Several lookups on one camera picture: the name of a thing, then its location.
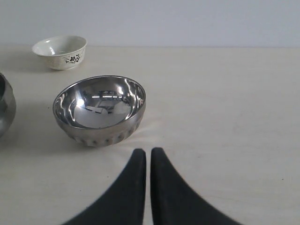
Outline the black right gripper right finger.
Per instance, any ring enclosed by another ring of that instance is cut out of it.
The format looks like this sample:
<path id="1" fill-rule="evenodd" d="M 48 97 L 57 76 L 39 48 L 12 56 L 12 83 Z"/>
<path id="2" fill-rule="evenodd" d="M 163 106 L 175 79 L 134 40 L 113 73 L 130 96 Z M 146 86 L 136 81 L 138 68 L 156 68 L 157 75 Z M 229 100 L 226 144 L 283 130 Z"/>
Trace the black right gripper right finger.
<path id="1" fill-rule="evenodd" d="M 159 147 L 151 151 L 150 197 L 155 225 L 239 224 L 202 199 Z"/>

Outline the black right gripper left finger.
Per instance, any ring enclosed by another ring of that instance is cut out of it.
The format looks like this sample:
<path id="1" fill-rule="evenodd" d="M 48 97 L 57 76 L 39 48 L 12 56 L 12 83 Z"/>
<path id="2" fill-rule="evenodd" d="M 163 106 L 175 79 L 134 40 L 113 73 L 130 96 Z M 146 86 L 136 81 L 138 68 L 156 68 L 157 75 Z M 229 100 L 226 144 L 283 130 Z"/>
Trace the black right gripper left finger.
<path id="1" fill-rule="evenodd" d="M 66 225 L 141 225 L 146 190 L 146 154 L 135 149 L 115 182 Z"/>

